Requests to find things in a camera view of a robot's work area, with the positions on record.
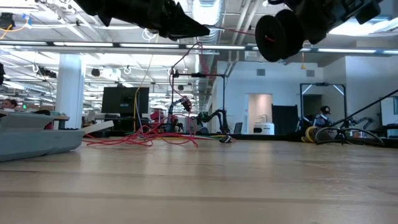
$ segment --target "black monitor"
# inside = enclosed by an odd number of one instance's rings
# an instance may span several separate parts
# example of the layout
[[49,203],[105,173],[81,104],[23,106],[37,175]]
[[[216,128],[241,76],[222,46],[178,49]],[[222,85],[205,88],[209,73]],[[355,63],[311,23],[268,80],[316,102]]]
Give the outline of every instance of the black monitor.
[[[126,87],[105,87],[102,99],[102,113],[134,113],[134,95],[138,88]],[[149,107],[149,88],[140,88],[137,94],[137,105],[139,115],[148,113]]]

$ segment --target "wooden table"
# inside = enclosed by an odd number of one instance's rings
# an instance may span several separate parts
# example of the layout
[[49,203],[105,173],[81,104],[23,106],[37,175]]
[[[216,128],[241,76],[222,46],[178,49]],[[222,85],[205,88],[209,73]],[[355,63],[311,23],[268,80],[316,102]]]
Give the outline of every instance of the wooden table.
[[0,163],[0,223],[397,223],[397,150],[198,143]]
[[[11,112],[11,111],[0,110],[0,114],[8,115],[9,113],[21,113],[21,112],[18,112],[18,111]],[[54,121],[58,121],[58,129],[65,128],[65,123],[67,121],[69,121],[68,116],[54,116],[54,115],[52,115],[52,116],[55,118]]]

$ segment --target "window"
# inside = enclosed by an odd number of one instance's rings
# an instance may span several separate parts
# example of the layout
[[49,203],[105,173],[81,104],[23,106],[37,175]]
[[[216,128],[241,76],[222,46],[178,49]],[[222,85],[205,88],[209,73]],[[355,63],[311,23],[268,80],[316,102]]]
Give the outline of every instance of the window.
[[394,96],[394,115],[398,115],[398,96]]

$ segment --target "doorway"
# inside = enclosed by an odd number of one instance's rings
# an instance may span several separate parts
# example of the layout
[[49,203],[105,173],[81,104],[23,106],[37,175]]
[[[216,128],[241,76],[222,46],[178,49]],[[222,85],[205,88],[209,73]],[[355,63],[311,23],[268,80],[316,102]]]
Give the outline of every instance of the doorway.
[[247,119],[245,119],[245,133],[254,134],[256,122],[272,122],[272,95],[248,94]]
[[304,116],[317,114],[322,106],[322,95],[303,95]]

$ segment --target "white pillar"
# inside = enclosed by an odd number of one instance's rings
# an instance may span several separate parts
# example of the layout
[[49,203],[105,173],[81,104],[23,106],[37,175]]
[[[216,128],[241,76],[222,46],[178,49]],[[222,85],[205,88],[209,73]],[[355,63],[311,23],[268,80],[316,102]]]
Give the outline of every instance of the white pillar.
[[55,110],[70,117],[66,128],[81,128],[86,67],[78,54],[61,54]]

